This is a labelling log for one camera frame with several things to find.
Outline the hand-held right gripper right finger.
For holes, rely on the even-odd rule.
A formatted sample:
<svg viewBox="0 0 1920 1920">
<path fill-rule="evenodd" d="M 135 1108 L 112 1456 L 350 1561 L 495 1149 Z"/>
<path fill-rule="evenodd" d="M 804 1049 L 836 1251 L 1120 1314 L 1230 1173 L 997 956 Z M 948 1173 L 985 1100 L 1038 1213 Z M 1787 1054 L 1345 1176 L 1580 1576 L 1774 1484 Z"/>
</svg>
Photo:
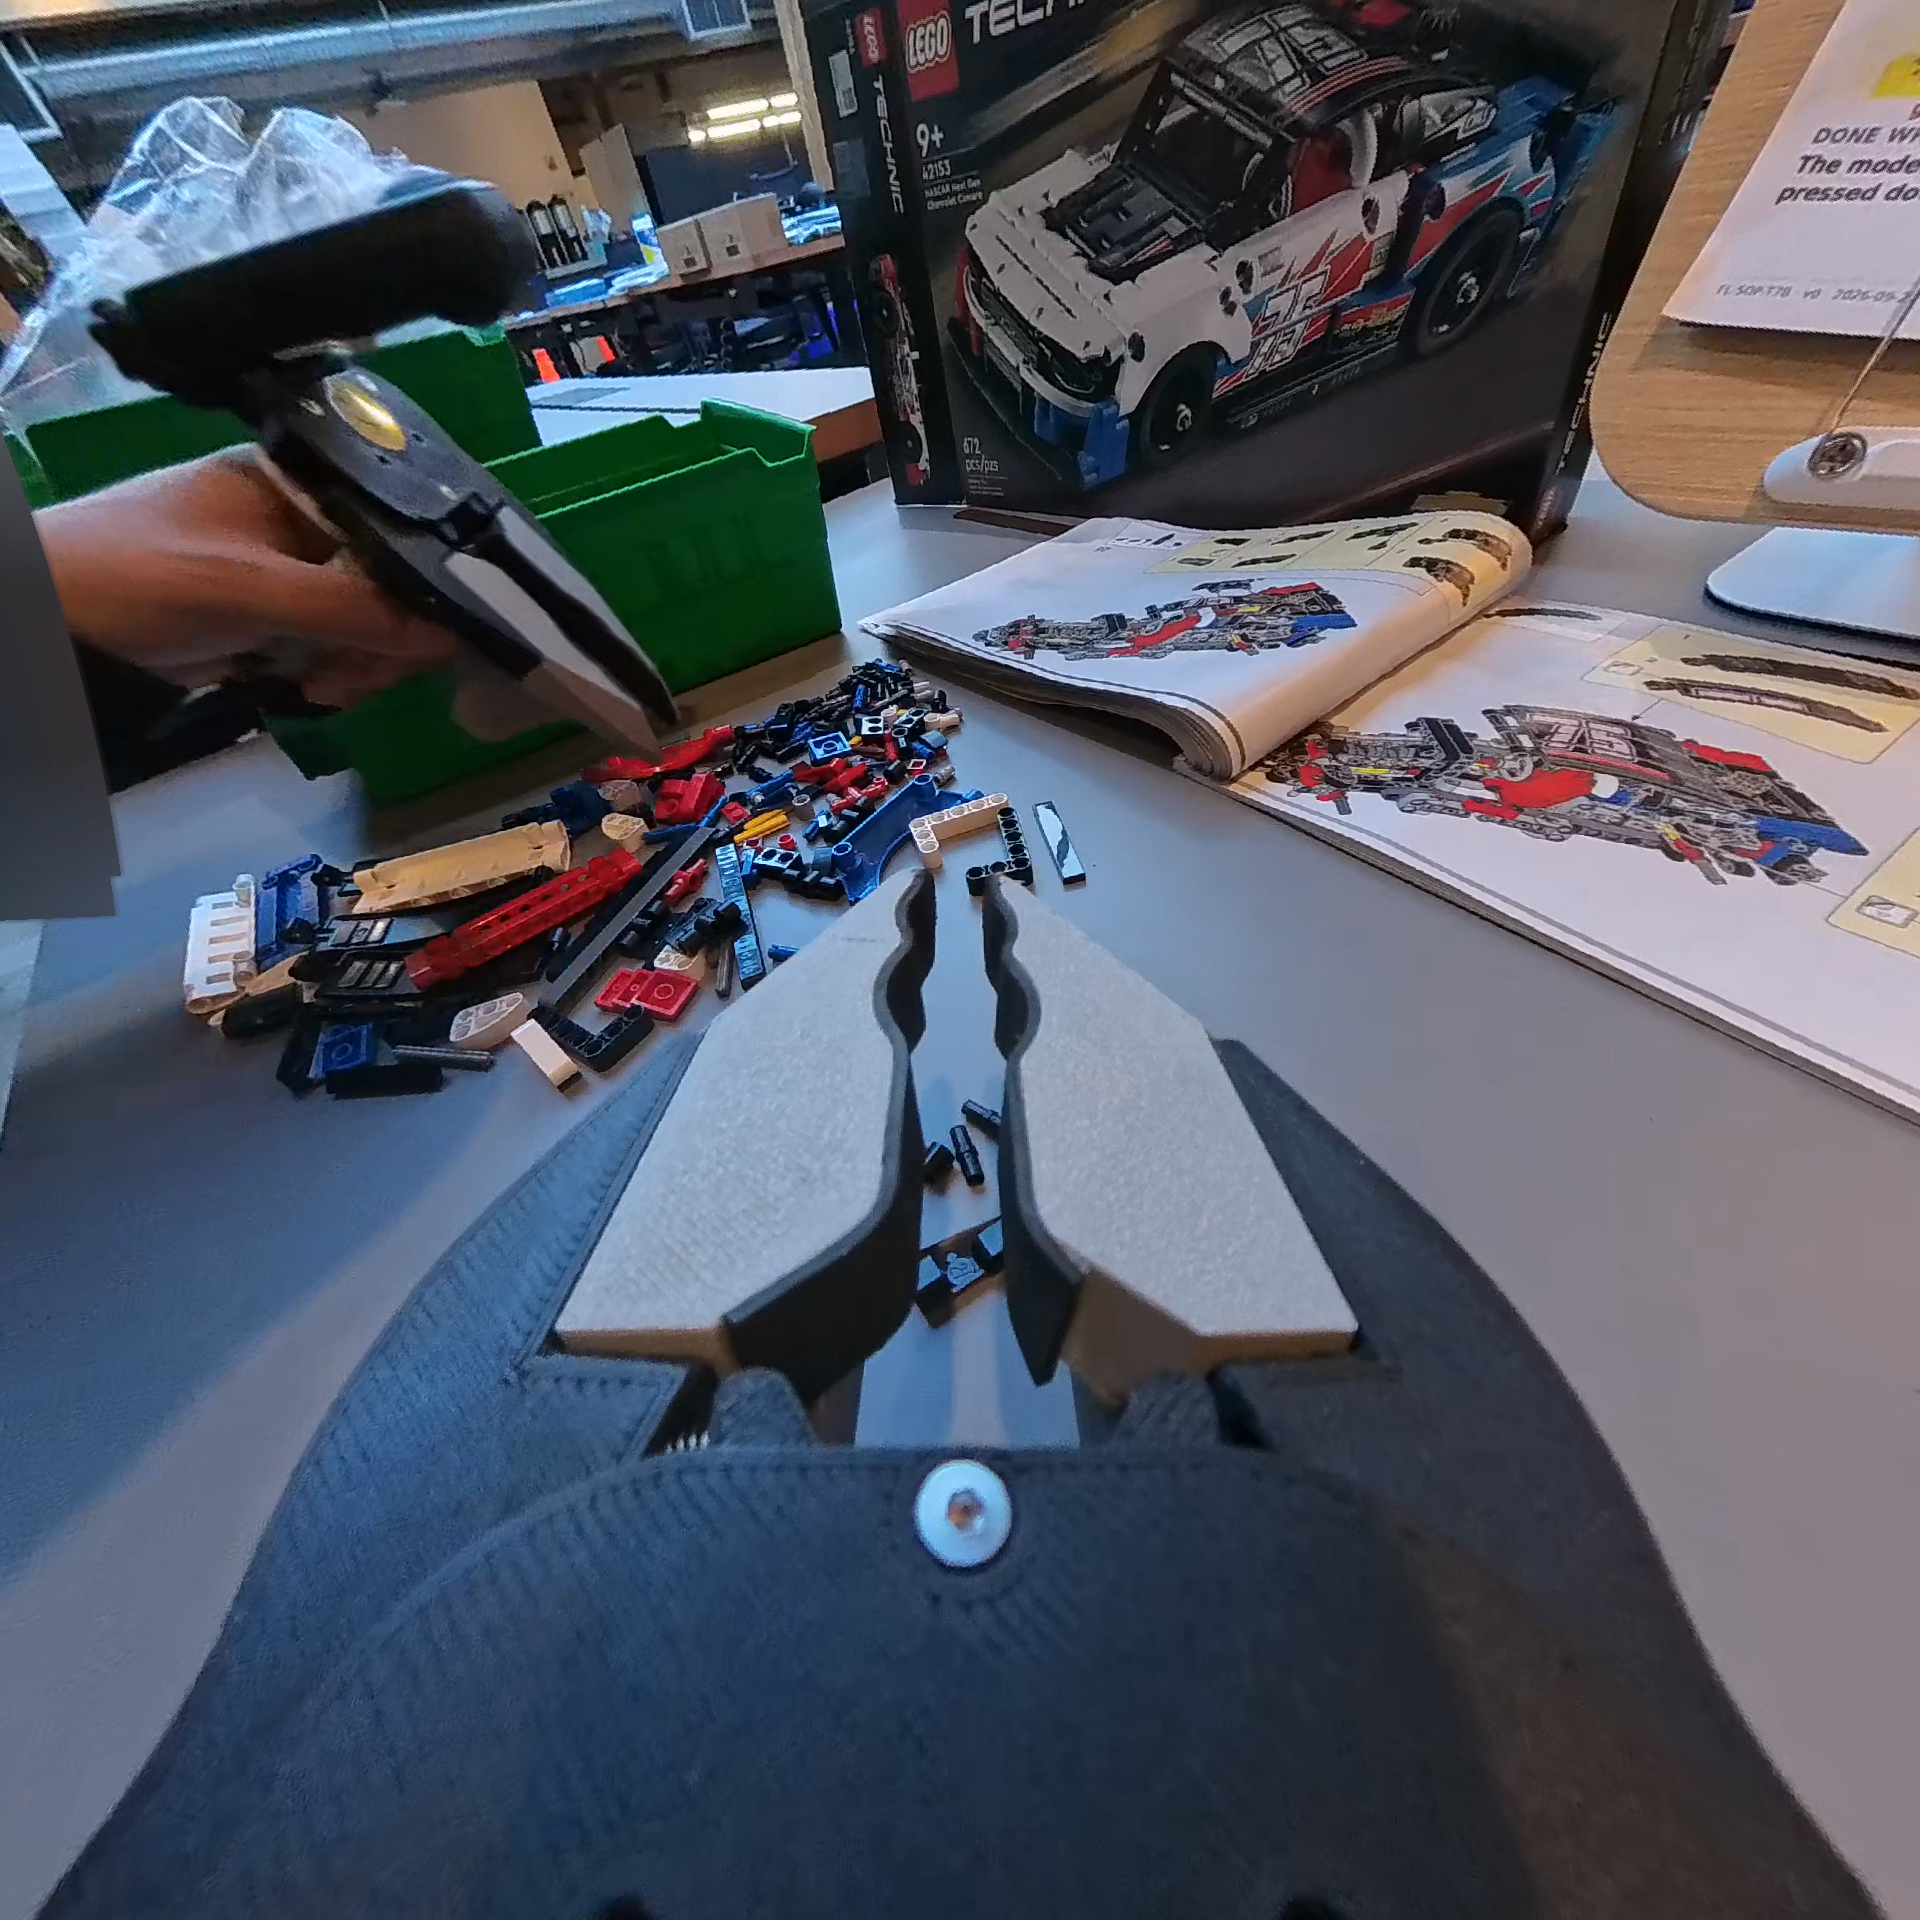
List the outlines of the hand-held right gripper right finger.
<svg viewBox="0 0 1920 1920">
<path fill-rule="evenodd" d="M 1206 1028 L 1022 886 L 990 881 L 980 920 L 1000 1283 L 1030 1378 L 1345 1354 L 1355 1310 Z"/>
</svg>

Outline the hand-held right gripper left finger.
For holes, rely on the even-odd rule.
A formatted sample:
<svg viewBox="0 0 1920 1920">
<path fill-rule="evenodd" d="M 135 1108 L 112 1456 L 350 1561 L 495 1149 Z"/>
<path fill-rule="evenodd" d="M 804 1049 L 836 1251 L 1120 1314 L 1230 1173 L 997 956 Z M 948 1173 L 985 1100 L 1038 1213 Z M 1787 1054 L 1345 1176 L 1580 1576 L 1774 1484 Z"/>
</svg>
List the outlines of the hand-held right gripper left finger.
<svg viewBox="0 0 1920 1920">
<path fill-rule="evenodd" d="M 564 1354 L 781 1373 L 816 1401 L 901 1328 L 932 878 L 856 902 L 708 1025 L 559 1310 Z"/>
</svg>

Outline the green plastic bin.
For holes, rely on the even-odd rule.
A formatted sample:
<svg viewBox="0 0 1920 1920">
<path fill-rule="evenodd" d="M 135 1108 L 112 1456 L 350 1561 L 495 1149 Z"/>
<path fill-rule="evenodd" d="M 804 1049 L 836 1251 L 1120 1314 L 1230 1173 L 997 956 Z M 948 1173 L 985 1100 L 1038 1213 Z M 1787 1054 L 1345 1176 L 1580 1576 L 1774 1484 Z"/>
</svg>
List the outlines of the green plastic bin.
<svg viewBox="0 0 1920 1920">
<path fill-rule="evenodd" d="M 534 409 L 501 326 L 446 330 L 366 355 L 492 473 L 573 566 L 673 692 L 719 681 L 841 629 L 808 425 L 728 402 L 697 419 L 645 417 L 537 448 Z M 230 417 L 153 396 L 16 425 L 9 450 L 29 505 L 225 448 Z M 355 772 L 377 804 L 432 795 L 583 737 L 566 723 L 484 740 L 453 715 L 449 672 L 368 704 L 259 723 L 307 779 Z"/>
</svg>

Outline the pile of toy bricks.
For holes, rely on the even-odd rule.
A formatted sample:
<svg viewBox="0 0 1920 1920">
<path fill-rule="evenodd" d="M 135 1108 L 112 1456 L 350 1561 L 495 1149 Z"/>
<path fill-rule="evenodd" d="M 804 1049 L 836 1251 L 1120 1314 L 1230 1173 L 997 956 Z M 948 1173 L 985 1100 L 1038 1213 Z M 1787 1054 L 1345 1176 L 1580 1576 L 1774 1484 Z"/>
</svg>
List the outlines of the pile of toy bricks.
<svg viewBox="0 0 1920 1920">
<path fill-rule="evenodd" d="M 279 1035 L 294 1094 L 415 1098 L 501 1049 L 572 1088 L 798 953 L 760 936 L 763 883 L 849 908 L 897 860 L 931 872 L 983 835 L 966 890 L 1030 884 L 1019 809 L 956 779 L 959 723 L 872 659 L 757 723 L 597 762 L 493 832 L 238 875 L 190 910 L 183 1011 L 225 1040 Z"/>
</svg>

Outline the black connector brick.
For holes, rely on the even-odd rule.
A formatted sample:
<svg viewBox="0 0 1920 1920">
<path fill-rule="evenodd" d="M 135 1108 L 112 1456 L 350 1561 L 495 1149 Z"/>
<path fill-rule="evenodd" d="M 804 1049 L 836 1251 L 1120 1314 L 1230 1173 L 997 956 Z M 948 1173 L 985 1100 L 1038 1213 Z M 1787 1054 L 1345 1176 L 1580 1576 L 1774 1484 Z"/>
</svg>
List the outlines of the black connector brick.
<svg viewBox="0 0 1920 1920">
<path fill-rule="evenodd" d="M 931 1328 L 947 1325 L 959 1304 L 1003 1268 L 1000 1219 L 953 1232 L 919 1251 L 919 1283 L 913 1306 Z"/>
</svg>

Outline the person's left forearm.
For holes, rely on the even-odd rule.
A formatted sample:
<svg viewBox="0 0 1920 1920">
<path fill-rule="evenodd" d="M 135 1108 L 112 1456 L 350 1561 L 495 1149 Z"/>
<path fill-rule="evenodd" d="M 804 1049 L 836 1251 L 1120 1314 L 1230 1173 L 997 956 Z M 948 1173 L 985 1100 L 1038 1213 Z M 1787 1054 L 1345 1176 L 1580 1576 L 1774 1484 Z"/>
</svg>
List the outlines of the person's left forearm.
<svg viewBox="0 0 1920 1920">
<path fill-rule="evenodd" d="M 75 654 L 109 794 L 209 756 L 272 718 L 321 714 L 286 678 L 183 688 L 83 641 Z"/>
</svg>

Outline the grey desk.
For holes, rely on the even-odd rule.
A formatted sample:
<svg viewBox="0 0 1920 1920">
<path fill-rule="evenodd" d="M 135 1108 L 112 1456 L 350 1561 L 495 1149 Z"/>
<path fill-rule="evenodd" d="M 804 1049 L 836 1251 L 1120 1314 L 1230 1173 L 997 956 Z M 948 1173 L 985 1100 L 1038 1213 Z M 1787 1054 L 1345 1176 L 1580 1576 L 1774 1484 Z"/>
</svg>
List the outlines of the grey desk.
<svg viewBox="0 0 1920 1920">
<path fill-rule="evenodd" d="M 1741 1715 L 1916 1915 L 1916 1128 L 1173 774 L 961 690 L 961 785 L 1061 804 L 1040 893 L 1240 1040 L 1470 1251 L 1582 1396 Z M 185 912 L 317 850 L 464 836 L 566 777 L 369 817 L 254 739 L 113 802 L 112 920 L 12 993 L 4 1915 L 200 1666 L 404 1290 L 590 1105 L 512 1059 L 294 1098 L 183 1018 Z"/>
</svg>

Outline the person's left hand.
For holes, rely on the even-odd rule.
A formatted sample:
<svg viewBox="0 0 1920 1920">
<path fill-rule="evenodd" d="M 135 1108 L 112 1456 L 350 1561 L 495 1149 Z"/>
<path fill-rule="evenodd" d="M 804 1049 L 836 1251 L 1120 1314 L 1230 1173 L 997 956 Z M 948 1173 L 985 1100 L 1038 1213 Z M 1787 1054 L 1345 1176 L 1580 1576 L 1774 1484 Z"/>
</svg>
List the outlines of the person's left hand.
<svg viewBox="0 0 1920 1920">
<path fill-rule="evenodd" d="M 297 650 L 311 704 L 351 707 L 441 667 L 456 637 L 384 592 L 251 448 L 40 508 L 39 544 L 75 641 L 185 685 Z"/>
</svg>

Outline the clear plastic bag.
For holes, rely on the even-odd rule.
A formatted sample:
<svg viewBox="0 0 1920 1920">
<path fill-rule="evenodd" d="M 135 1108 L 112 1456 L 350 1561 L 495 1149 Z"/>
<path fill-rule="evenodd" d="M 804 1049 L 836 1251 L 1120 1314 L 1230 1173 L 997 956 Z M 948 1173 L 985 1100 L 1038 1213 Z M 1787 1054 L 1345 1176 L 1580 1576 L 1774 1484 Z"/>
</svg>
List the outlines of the clear plastic bag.
<svg viewBox="0 0 1920 1920">
<path fill-rule="evenodd" d="M 79 218 L 22 137 L 4 134 L 4 419 L 25 428 L 151 397 L 91 341 L 91 306 L 214 256 L 264 248 L 373 211 L 425 166 L 307 107 L 246 132 L 238 104 L 181 99 L 135 132 L 96 209 Z"/>
</svg>

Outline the white table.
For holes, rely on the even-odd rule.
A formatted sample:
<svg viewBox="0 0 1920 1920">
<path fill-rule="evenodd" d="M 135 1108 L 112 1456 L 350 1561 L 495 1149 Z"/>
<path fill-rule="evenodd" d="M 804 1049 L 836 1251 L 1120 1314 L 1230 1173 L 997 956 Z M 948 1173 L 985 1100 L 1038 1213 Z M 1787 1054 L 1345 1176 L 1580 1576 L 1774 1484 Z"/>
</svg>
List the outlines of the white table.
<svg viewBox="0 0 1920 1920">
<path fill-rule="evenodd" d="M 755 372 L 608 376 L 540 382 L 526 390 L 542 444 L 657 417 L 694 421 L 725 402 L 812 428 L 820 465 L 883 444 L 872 377 L 867 369 L 781 369 Z"/>
</svg>

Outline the cluttered work table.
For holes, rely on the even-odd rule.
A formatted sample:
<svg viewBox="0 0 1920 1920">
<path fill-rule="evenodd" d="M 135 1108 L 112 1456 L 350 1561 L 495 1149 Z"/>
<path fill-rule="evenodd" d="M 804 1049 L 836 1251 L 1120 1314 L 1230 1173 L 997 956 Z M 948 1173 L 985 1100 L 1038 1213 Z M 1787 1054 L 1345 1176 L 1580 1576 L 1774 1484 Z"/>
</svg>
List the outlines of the cluttered work table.
<svg viewBox="0 0 1920 1920">
<path fill-rule="evenodd" d="M 600 294 L 597 299 L 547 306 L 542 310 L 523 310 L 519 315 L 508 315 L 501 322 L 501 326 L 508 331 L 520 331 L 544 324 L 563 324 L 573 321 L 609 315 L 625 304 L 646 299 L 667 299 L 678 294 L 711 298 L 731 288 L 739 282 L 750 282 L 755 276 L 783 273 L 823 273 L 829 260 L 845 256 L 845 252 L 845 237 L 841 234 L 831 234 L 828 237 L 804 242 L 801 248 L 788 244 L 758 256 L 742 256 L 731 266 L 708 267 L 704 273 L 671 273 L 620 292 Z"/>
</svg>

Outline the open instruction booklet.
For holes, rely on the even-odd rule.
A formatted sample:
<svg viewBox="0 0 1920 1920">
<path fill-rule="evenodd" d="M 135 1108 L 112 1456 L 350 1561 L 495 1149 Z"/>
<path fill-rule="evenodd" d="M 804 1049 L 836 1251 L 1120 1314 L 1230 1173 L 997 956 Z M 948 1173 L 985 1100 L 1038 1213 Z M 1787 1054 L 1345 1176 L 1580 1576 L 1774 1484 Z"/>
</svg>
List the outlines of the open instruction booklet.
<svg viewBox="0 0 1920 1920">
<path fill-rule="evenodd" d="M 1916 662 L 1524 589 L 1485 513 L 1088 518 L 861 632 L 1888 1112 L 1917 1108 Z"/>
</svg>

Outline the toy car set box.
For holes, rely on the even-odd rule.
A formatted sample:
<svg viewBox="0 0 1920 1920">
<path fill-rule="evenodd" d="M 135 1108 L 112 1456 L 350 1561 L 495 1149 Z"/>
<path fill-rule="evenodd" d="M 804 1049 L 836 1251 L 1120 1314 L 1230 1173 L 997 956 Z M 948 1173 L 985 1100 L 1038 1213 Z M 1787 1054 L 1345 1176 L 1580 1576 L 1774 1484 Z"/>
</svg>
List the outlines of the toy car set box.
<svg viewBox="0 0 1920 1920">
<path fill-rule="evenodd" d="M 1552 532 L 1731 12 L 801 5 L 895 501 Z"/>
</svg>

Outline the wooden document stand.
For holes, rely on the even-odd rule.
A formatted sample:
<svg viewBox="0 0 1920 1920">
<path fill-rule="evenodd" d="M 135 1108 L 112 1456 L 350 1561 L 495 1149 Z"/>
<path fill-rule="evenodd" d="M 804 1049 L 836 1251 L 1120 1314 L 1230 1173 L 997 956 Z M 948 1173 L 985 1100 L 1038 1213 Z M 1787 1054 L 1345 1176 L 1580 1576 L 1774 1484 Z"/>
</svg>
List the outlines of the wooden document stand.
<svg viewBox="0 0 1920 1920">
<path fill-rule="evenodd" d="M 1599 357 L 1591 424 L 1606 480 L 1679 538 L 1663 578 L 1707 566 L 1712 617 L 1759 633 L 1846 633 L 1916 659 L 1916 517 L 1848 517 L 1765 496 L 1765 467 L 1828 421 L 1860 341 L 1693 326 L 1665 299 L 1787 109 L 1839 3 L 1759 3 L 1744 22 Z"/>
</svg>

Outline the printed instruction sheet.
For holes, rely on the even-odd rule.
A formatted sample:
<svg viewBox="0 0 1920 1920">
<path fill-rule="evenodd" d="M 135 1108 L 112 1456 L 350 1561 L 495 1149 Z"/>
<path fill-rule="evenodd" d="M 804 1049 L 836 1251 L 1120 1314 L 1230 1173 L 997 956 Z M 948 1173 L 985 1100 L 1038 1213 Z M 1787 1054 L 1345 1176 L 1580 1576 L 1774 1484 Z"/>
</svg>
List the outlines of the printed instruction sheet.
<svg viewBox="0 0 1920 1920">
<path fill-rule="evenodd" d="M 1917 275 L 1917 5 L 1846 3 L 1669 321 L 1880 337 Z"/>
</svg>

